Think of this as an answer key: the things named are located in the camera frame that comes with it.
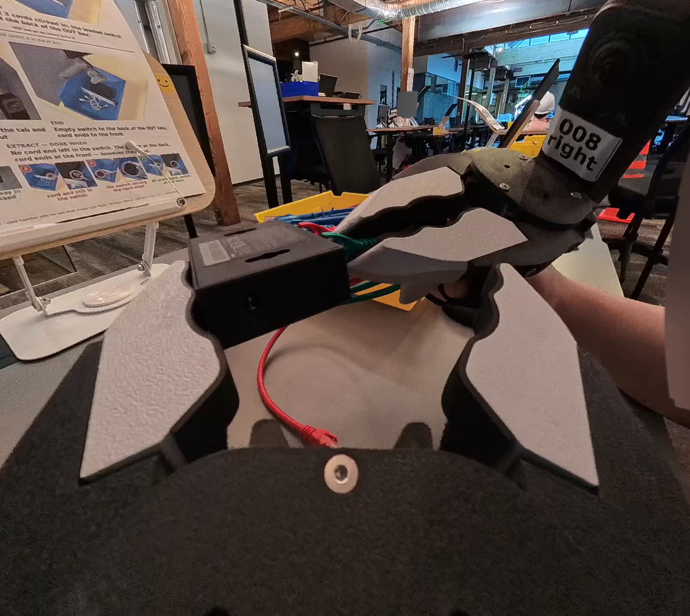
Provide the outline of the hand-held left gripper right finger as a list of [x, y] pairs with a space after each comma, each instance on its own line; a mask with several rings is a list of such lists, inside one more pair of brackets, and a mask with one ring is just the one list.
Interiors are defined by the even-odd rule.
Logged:
[[442, 393], [442, 448], [507, 473], [517, 461], [586, 490], [599, 476], [574, 337], [512, 266], [493, 266]]

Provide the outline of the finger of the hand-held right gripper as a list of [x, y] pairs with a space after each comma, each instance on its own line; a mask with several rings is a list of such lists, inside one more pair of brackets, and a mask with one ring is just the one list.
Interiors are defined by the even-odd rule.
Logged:
[[410, 304], [444, 283], [461, 278], [469, 263], [526, 242], [511, 221], [486, 209], [465, 211], [447, 227], [424, 227], [390, 237], [349, 262], [352, 277], [400, 286], [400, 303]]
[[461, 175], [444, 166], [391, 180], [375, 190], [336, 226], [351, 239], [381, 238], [428, 225], [443, 225], [460, 213]]

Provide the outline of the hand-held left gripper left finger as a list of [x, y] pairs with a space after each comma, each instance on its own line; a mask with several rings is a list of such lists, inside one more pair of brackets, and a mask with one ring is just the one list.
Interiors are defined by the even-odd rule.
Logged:
[[175, 469], [228, 449], [239, 396], [218, 340], [193, 322], [187, 272], [168, 266], [106, 331], [82, 481], [149, 456]]

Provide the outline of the yellow plastic bin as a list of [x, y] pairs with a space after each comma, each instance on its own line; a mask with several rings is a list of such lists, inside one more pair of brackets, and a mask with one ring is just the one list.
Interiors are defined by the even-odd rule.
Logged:
[[508, 148], [524, 154], [528, 158], [535, 158], [542, 149], [546, 133], [523, 134]]
[[[368, 194], [345, 192], [335, 195], [326, 191], [292, 203], [267, 209], [254, 215], [259, 223], [282, 220], [291, 225], [306, 229], [322, 236], [335, 231], [335, 227], [357, 206], [363, 203]], [[360, 278], [350, 278], [350, 293], [353, 297], [371, 295], [371, 299], [393, 308], [410, 311], [419, 300], [404, 303], [400, 288], [386, 283], [373, 283]]]

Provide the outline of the black ethernet port box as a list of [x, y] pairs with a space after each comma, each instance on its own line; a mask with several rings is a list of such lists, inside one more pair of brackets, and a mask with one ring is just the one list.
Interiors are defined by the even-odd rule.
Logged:
[[187, 249], [190, 318], [224, 349], [350, 299], [345, 250], [286, 222], [220, 229]]

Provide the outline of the white sign base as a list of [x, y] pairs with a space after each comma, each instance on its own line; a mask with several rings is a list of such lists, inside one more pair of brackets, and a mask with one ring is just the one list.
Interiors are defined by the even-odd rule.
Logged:
[[39, 361], [105, 332], [167, 264], [153, 262], [158, 222], [147, 223], [142, 259], [135, 270], [98, 281], [56, 298], [36, 294], [21, 256], [14, 267], [30, 301], [1, 318], [1, 338], [18, 361]]

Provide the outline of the standing display screen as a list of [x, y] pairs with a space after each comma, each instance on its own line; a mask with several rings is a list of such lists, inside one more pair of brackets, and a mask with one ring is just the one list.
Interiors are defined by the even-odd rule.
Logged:
[[279, 205], [275, 161], [290, 152], [289, 128], [281, 95], [277, 60], [247, 44], [241, 45], [268, 206]]

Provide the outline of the computer monitor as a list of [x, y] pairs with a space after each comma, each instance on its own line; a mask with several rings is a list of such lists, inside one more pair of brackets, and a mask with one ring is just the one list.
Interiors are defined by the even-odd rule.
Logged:
[[162, 64], [162, 67], [172, 81], [172, 85], [184, 107], [185, 114], [187, 115], [195, 137], [204, 154], [208, 168], [212, 175], [214, 175], [215, 168], [212, 159], [211, 144], [196, 70], [194, 66], [180, 64]]

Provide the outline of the printed instruction sheet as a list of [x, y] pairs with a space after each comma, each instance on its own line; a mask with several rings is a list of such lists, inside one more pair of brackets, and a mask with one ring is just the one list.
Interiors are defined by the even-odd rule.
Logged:
[[1, 0], [1, 236], [205, 192], [114, 0]]

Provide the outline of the wooden post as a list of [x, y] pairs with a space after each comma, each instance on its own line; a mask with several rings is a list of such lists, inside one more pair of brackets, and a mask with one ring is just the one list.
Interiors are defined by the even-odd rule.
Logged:
[[240, 214], [235, 199], [233, 181], [220, 122], [212, 94], [212, 86], [206, 57], [202, 48], [201, 34], [197, 23], [193, 0], [163, 0], [183, 64], [192, 65], [196, 70], [202, 99], [203, 112], [208, 129], [212, 161], [215, 169], [214, 205], [217, 218], [222, 225], [240, 222]]

